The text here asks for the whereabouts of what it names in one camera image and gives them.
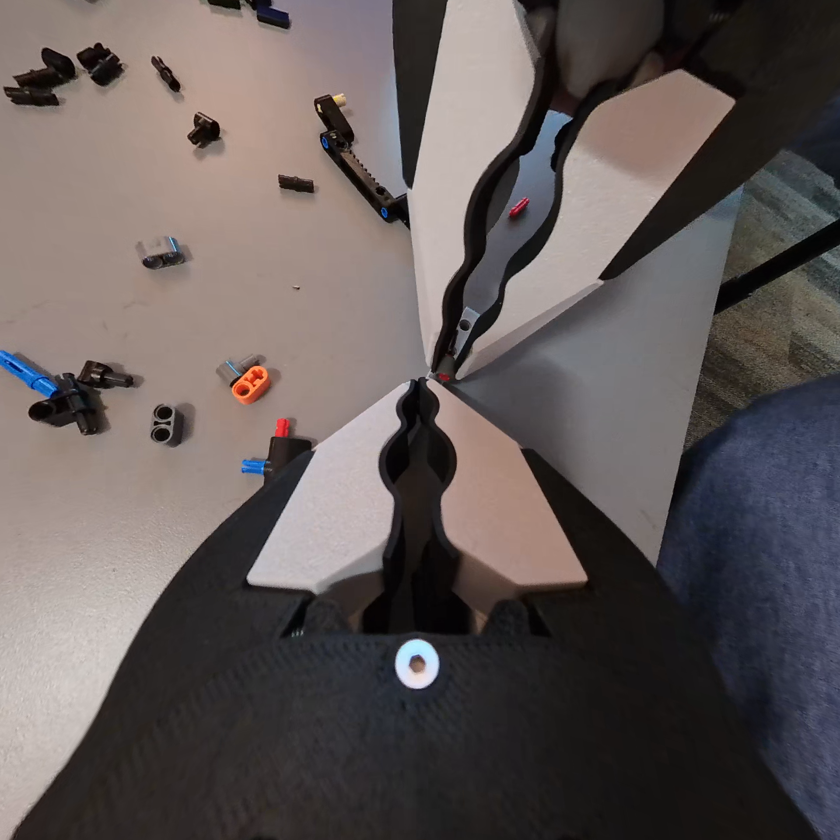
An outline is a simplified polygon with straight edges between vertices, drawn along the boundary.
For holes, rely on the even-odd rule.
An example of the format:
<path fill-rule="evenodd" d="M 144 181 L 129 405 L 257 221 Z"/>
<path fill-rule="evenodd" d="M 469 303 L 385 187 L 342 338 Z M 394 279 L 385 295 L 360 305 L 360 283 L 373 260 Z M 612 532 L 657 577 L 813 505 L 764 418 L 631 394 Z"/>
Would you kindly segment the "long grey lego beam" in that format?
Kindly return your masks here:
<path fill-rule="evenodd" d="M 456 361 L 463 353 L 469 336 L 476 325 L 480 313 L 470 307 L 465 307 L 456 325 L 455 337 L 451 346 L 451 355 Z"/>

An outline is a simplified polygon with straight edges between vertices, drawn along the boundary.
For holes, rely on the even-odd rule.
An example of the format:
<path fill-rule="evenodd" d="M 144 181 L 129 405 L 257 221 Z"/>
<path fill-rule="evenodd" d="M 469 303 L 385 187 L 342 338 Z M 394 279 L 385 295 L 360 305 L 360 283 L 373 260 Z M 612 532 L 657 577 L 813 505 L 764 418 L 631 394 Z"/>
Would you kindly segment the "person's right forearm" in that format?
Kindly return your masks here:
<path fill-rule="evenodd" d="M 811 162 L 839 188 L 839 91 L 825 105 L 813 125 L 782 149 Z"/>

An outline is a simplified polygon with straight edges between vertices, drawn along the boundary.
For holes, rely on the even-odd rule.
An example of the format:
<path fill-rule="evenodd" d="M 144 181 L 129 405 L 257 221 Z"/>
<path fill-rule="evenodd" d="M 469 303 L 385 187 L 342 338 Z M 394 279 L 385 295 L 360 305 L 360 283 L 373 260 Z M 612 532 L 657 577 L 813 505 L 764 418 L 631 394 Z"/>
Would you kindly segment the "blue lego axle pin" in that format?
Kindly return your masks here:
<path fill-rule="evenodd" d="M 2 370 L 25 383 L 28 388 L 46 398 L 58 393 L 58 384 L 47 374 L 37 371 L 14 354 L 1 350 L 0 358 Z"/>

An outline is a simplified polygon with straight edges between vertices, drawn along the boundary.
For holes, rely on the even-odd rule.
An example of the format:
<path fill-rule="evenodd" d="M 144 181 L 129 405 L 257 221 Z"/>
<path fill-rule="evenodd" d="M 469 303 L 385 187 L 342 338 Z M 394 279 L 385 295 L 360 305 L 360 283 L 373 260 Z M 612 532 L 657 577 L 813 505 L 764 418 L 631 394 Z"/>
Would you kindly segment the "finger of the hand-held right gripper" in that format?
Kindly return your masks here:
<path fill-rule="evenodd" d="M 602 285 L 602 274 L 735 100 L 674 70 L 598 104 L 559 166 L 559 199 L 507 263 L 500 307 L 458 353 L 461 380 Z"/>
<path fill-rule="evenodd" d="M 427 362 L 438 340 L 458 332 L 463 302 L 444 315 L 445 294 L 462 266 L 465 291 L 474 280 L 495 280 L 498 299 L 481 314 L 497 315 L 488 330 L 473 323 L 459 371 L 498 363 L 552 320 L 552 172 L 547 130 L 538 132 L 544 218 L 510 223 L 487 242 L 481 260 L 466 260 L 468 205 L 491 163 L 512 142 L 535 80 L 535 53 L 524 13 L 515 2 L 447 2 L 426 109 L 413 187 L 408 192 L 416 294 Z"/>

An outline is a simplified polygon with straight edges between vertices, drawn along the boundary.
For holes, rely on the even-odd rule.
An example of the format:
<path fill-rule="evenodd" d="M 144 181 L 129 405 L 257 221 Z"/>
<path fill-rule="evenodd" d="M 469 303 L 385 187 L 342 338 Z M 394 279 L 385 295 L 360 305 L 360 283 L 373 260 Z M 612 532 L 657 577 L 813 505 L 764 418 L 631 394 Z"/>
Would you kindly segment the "short grey lego beam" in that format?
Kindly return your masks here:
<path fill-rule="evenodd" d="M 135 244 L 135 250 L 141 265 L 148 270 L 182 266 L 192 259 L 189 248 L 170 235 L 142 239 Z"/>

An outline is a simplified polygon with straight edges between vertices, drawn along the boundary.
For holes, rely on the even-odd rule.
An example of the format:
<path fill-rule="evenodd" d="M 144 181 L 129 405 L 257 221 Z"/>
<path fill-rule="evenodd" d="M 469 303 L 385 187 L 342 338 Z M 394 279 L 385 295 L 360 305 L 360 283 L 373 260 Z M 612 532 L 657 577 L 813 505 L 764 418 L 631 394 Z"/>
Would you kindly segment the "black lego elbow piece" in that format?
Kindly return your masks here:
<path fill-rule="evenodd" d="M 77 376 L 77 382 L 98 391 L 115 387 L 124 389 L 134 387 L 134 378 L 131 374 L 115 371 L 110 365 L 96 360 L 87 360 L 84 363 Z"/>

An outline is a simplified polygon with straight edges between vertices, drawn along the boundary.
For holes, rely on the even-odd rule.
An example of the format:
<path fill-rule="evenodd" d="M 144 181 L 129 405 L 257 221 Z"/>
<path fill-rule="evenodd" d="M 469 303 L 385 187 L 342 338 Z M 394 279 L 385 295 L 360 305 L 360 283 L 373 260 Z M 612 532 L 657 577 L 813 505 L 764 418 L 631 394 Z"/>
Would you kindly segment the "dark grey two-hole lego beam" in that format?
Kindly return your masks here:
<path fill-rule="evenodd" d="M 180 446 L 185 433 L 185 408 L 185 403 L 163 402 L 156 405 L 150 420 L 150 440 L 161 447 Z"/>

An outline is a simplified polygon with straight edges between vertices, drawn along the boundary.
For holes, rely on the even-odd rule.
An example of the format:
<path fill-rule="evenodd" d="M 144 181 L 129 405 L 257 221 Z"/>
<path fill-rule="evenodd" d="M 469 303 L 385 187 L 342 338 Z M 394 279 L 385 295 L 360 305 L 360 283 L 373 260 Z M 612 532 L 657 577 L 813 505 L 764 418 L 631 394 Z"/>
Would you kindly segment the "black lego rack assembly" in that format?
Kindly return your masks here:
<path fill-rule="evenodd" d="M 325 129 L 320 134 L 320 143 L 328 157 L 380 217 L 388 224 L 402 222 L 409 228 L 406 194 L 391 194 L 353 152 L 354 132 L 342 112 L 346 97 L 343 94 L 320 96 L 314 99 L 313 106 Z"/>

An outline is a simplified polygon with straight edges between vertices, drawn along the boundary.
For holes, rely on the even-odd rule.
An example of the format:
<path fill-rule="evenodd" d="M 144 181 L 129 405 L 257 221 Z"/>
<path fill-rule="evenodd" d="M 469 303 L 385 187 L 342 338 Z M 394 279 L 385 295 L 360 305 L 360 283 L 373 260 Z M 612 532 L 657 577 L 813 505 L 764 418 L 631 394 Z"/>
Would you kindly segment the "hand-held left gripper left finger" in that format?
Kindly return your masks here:
<path fill-rule="evenodd" d="M 402 491 L 418 420 L 412 380 L 315 447 L 247 583 L 331 600 L 361 631 L 390 631 L 406 571 Z"/>

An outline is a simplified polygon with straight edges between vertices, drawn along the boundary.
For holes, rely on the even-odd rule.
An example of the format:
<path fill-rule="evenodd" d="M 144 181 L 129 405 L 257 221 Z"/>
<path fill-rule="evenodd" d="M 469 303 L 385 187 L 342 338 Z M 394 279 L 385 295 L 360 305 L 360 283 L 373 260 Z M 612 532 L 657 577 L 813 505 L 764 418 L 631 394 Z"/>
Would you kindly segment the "black lego cross connector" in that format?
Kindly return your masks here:
<path fill-rule="evenodd" d="M 99 434 L 100 412 L 85 386 L 71 373 L 58 374 L 56 384 L 56 393 L 30 406 L 29 419 L 52 427 L 75 424 L 83 436 Z"/>

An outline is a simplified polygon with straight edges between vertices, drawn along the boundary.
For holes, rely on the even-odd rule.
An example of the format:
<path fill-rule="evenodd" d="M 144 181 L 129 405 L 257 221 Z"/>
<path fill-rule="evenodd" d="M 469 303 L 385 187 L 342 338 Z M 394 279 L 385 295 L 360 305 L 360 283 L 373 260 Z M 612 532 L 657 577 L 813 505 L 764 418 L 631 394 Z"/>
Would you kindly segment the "black lego cylinder assembly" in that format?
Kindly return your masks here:
<path fill-rule="evenodd" d="M 268 455 L 263 459 L 244 459 L 240 472 L 244 475 L 260 476 L 264 484 L 269 483 L 298 456 L 311 452 L 310 439 L 294 435 L 291 421 L 286 417 L 276 420 L 275 433 L 269 441 Z"/>

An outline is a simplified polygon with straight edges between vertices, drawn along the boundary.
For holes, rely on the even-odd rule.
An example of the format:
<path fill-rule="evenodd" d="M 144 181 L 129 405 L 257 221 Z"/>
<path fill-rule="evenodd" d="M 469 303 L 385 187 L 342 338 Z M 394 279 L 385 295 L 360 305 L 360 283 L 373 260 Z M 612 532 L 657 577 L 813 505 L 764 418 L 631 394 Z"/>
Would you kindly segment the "orange small connector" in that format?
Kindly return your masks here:
<path fill-rule="evenodd" d="M 259 364 L 260 357 L 257 354 L 251 354 L 241 360 L 227 359 L 216 368 L 216 374 L 226 387 L 231 387 Z"/>

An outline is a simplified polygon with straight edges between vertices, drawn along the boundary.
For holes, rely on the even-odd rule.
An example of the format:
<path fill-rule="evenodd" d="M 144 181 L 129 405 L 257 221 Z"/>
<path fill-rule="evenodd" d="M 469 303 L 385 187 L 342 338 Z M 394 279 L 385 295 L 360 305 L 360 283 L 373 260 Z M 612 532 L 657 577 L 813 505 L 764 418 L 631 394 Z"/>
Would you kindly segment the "black lego connector block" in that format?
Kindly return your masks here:
<path fill-rule="evenodd" d="M 89 78 L 102 88 L 116 81 L 124 71 L 121 59 L 99 42 L 77 52 L 77 59 Z"/>

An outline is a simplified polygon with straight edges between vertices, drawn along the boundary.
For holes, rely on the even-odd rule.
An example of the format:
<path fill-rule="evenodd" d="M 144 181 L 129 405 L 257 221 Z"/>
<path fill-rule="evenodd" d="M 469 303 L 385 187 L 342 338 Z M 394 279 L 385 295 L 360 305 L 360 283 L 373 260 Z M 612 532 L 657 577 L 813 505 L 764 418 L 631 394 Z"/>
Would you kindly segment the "person's blue-clothed body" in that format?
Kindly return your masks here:
<path fill-rule="evenodd" d="M 657 568 L 773 775 L 838 838 L 838 374 L 758 399 L 684 454 Z"/>

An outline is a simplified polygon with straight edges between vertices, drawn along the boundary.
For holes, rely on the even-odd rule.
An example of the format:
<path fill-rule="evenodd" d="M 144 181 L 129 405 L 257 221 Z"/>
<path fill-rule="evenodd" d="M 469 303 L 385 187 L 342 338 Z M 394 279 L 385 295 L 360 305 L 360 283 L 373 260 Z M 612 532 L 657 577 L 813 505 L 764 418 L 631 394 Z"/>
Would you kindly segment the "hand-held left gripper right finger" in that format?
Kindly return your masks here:
<path fill-rule="evenodd" d="M 520 445 L 436 381 L 434 424 L 455 471 L 440 501 L 444 535 L 458 552 L 453 591 L 474 612 L 531 593 L 588 582 Z"/>

